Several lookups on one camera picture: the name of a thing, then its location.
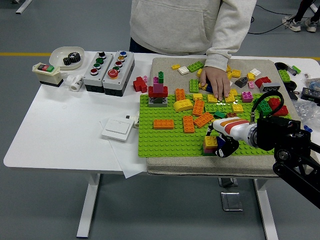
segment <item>green baseplate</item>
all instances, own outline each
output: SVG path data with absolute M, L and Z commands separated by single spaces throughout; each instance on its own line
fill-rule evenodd
M 253 99 L 258 99 L 261 94 L 252 94 Z M 192 104 L 193 95 L 186 94 L 185 97 L 190 99 Z M 253 107 L 252 102 L 243 102 L 241 95 L 234 96 L 238 100 L 238 104 L 242 105 L 243 113 L 237 113 L 237 116 L 242 119 L 250 120 L 250 113 Z M 139 115 L 139 144 L 138 156 L 142 158 L 154 157 L 196 157 L 205 156 L 202 146 L 204 137 L 206 136 L 209 123 L 204 127 L 198 128 L 194 126 L 195 133 L 184 133 L 183 116 L 191 116 L 192 109 L 176 112 L 173 105 L 176 102 L 176 96 L 168 95 L 168 107 L 149 107 L 149 97 L 147 94 L 140 96 L 140 115 Z M 210 108 L 214 111 L 222 113 L 232 113 L 232 104 L 225 103 L 223 99 L 220 103 L 208 103 L 207 95 L 203 94 L 205 104 L 210 104 Z M 154 119 L 173 119 L 174 129 L 158 130 L 153 129 Z M 218 136 L 218 132 L 212 131 L 211 136 Z M 232 154 L 234 156 L 244 155 L 273 155 L 274 151 L 264 151 L 259 148 L 254 148 L 247 145 L 243 140 L 239 141 L 239 148 Z

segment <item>black cable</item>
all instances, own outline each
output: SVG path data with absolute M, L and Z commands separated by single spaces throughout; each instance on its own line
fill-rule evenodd
M 286 13 L 279 13 L 279 12 L 275 12 L 275 11 L 270 11 L 270 10 L 265 9 L 264 7 L 262 7 L 262 6 L 258 5 L 258 4 L 256 4 L 256 6 L 262 8 L 263 10 L 265 10 L 265 11 L 267 11 L 267 12 L 273 13 L 273 14 L 290 15 L 290 14 L 286 14 Z M 253 23 L 254 21 L 255 21 L 255 18 L 252 16 L 250 23 Z M 275 28 L 272 28 L 271 30 L 268 30 L 268 31 L 264 31 L 264 32 L 248 32 L 248 34 L 252 34 L 252 35 L 266 34 L 266 33 L 268 33 L 268 32 L 271 32 L 271 31 L 273 31 L 273 30 L 281 27 L 281 26 L 284 25 L 284 24 L 286 24 L 286 22 L 285 22 L 285 23 L 282 23 L 282 24 L 280 24 L 279 26 L 276 26 Z

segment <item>gray hoodie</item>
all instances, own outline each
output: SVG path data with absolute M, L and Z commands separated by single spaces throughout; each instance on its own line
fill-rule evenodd
M 257 0 L 132 0 L 131 37 L 165 55 L 207 54 L 205 66 L 227 69 Z

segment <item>hand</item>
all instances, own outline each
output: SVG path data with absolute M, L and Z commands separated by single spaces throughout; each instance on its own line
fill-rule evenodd
M 227 73 L 219 68 L 205 66 L 200 75 L 201 86 L 206 84 L 206 79 L 211 83 L 213 95 L 219 101 L 222 100 L 222 95 L 228 97 L 230 93 L 230 81 L 227 78 Z

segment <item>hoodie sleeve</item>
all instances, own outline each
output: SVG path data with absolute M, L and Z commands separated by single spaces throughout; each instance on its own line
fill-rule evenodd
M 226 70 L 250 28 L 257 0 L 222 0 L 213 32 L 212 47 L 206 51 L 205 67 Z

